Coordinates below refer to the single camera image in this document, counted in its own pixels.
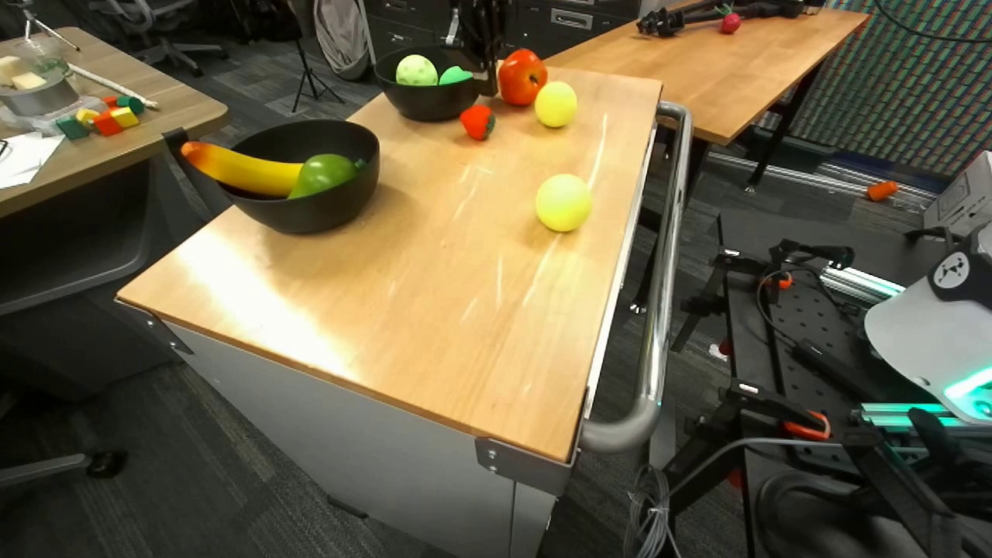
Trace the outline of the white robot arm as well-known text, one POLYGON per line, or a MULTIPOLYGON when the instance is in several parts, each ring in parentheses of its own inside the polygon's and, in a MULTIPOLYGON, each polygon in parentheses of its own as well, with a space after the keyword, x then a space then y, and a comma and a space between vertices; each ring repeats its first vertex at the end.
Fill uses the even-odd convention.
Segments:
POLYGON ((965 426, 992 426, 992 153, 979 153, 927 209, 909 245, 940 256, 864 314, 870 346, 965 426))

